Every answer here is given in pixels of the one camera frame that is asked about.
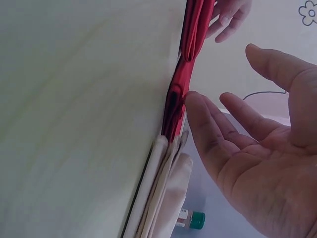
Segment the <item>vial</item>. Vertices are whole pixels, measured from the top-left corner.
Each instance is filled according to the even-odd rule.
[[[175,226],[200,230],[204,226],[205,218],[206,215],[203,212],[182,208]]]

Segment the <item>red fabric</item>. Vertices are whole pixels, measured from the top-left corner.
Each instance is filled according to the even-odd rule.
[[[189,90],[195,58],[203,46],[213,11],[214,0],[187,0],[181,57],[166,97],[162,135],[171,142],[179,135],[185,113],[184,96]]]

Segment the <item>finger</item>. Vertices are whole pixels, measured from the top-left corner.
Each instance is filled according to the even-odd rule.
[[[223,10],[221,11],[219,20],[223,26],[229,23],[229,20],[238,12],[243,5],[242,0],[229,0],[226,2]]]
[[[214,20],[217,16],[219,16],[220,11],[221,11],[220,4],[217,3],[217,4],[213,7],[213,11],[212,11],[212,15],[211,15],[210,21]]]
[[[283,126],[274,120],[265,119],[234,94],[224,93],[220,96],[220,101],[257,141],[264,140],[275,129]]]
[[[207,105],[212,118],[219,127],[225,140],[234,143],[240,149],[244,149],[245,147],[250,145],[258,144],[254,139],[246,135],[241,135],[228,120],[228,118],[206,96],[203,96],[203,100],[205,101],[205,104]]]
[[[208,31],[206,33],[206,38],[212,36],[214,33],[216,33],[220,28],[222,28],[222,24],[220,23],[219,19],[215,21],[211,26],[208,28]]]
[[[229,25],[215,38],[216,43],[220,43],[228,39],[233,33],[235,33],[243,21],[246,19],[249,12],[238,10],[231,19]]]
[[[253,44],[246,47],[246,56],[251,67],[264,78],[290,91],[294,80],[317,67],[299,58],[276,50],[264,50]]]
[[[230,24],[219,34],[217,35],[217,37],[215,38],[215,42],[216,43],[221,43],[223,41],[225,41],[226,39],[228,39],[231,35],[233,35],[233,33],[235,33],[238,28],[241,26],[242,21],[233,18],[230,21]]]
[[[219,172],[230,159],[231,153],[221,144],[214,132],[209,110],[197,92],[190,92],[185,99],[187,117],[198,153],[210,174],[216,180]]]

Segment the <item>tabletop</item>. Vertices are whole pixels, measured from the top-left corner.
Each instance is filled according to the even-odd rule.
[[[118,237],[185,0],[0,3],[0,236]]]

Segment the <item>open palm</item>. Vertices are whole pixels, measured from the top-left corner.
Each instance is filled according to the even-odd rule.
[[[290,93],[291,127],[222,94],[252,138],[241,135],[208,98],[190,92],[186,108],[196,147],[230,204],[261,233],[317,237],[317,67],[253,45],[246,54],[253,69]]]

